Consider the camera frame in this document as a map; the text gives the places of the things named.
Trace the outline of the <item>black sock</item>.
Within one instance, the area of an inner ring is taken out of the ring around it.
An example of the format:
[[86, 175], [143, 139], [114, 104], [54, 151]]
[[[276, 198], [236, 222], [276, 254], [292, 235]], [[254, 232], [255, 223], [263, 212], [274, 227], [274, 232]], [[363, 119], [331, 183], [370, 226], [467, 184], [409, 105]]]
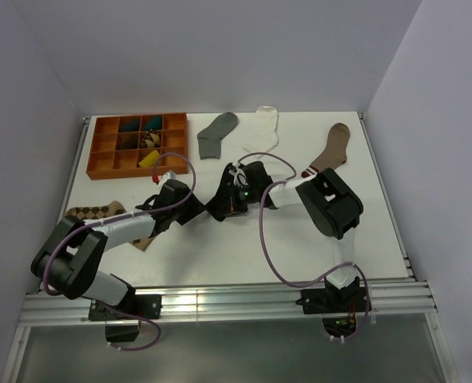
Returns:
[[235, 190], [234, 171], [235, 167], [232, 164], [226, 165], [215, 195], [206, 204], [207, 212], [219, 222], [223, 222], [231, 212]]

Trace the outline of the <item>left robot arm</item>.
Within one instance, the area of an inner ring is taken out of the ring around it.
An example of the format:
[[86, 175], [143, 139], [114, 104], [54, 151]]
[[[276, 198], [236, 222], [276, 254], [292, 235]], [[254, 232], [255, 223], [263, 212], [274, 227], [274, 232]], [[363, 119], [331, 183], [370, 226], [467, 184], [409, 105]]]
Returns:
[[116, 318], [127, 318], [136, 308], [134, 288], [99, 271], [103, 254], [136, 239], [154, 238], [172, 223], [183, 226], [204, 211], [187, 184], [166, 180], [158, 194], [131, 212], [107, 219], [81, 220], [71, 215], [61, 219], [30, 270], [53, 294], [91, 298], [107, 304]]

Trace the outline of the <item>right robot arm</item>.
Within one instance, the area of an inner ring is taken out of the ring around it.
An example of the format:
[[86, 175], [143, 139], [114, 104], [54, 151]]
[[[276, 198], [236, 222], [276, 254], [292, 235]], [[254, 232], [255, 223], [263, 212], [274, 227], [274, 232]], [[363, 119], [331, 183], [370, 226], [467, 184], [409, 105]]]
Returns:
[[[272, 273], [284, 284], [306, 288], [325, 280], [327, 305], [345, 310], [354, 298], [350, 286], [363, 280], [363, 272], [355, 264], [355, 233], [363, 213], [361, 199], [332, 168], [297, 180], [273, 181], [263, 162], [228, 164], [221, 176], [215, 196], [208, 202], [209, 214], [218, 221], [243, 215], [248, 206], [258, 204], [260, 245]], [[291, 282], [272, 263], [264, 238], [264, 209], [301, 205], [318, 231], [331, 244], [330, 270], [309, 282]]]

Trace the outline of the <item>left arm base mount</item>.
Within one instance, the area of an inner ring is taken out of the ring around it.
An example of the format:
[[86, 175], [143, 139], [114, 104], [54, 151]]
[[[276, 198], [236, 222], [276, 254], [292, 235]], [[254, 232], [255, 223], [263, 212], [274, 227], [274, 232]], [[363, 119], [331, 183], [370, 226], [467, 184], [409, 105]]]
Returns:
[[[161, 316], [161, 307], [160, 294], [136, 294], [119, 306], [93, 300], [88, 320], [105, 323], [105, 340], [109, 346], [121, 351], [138, 351], [159, 342], [162, 330], [156, 320]], [[132, 345], [140, 335], [143, 325], [150, 325], [156, 330], [153, 340], [145, 345]]]

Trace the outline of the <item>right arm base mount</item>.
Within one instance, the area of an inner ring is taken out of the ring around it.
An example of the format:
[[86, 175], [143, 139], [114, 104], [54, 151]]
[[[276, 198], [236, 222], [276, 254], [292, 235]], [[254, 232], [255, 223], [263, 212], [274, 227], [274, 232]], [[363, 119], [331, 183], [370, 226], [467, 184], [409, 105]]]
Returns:
[[367, 297], [367, 289], [360, 286], [360, 277], [342, 289], [332, 283], [323, 288], [309, 288], [300, 291], [300, 298], [295, 301], [304, 314], [356, 314], [369, 313], [372, 306]]

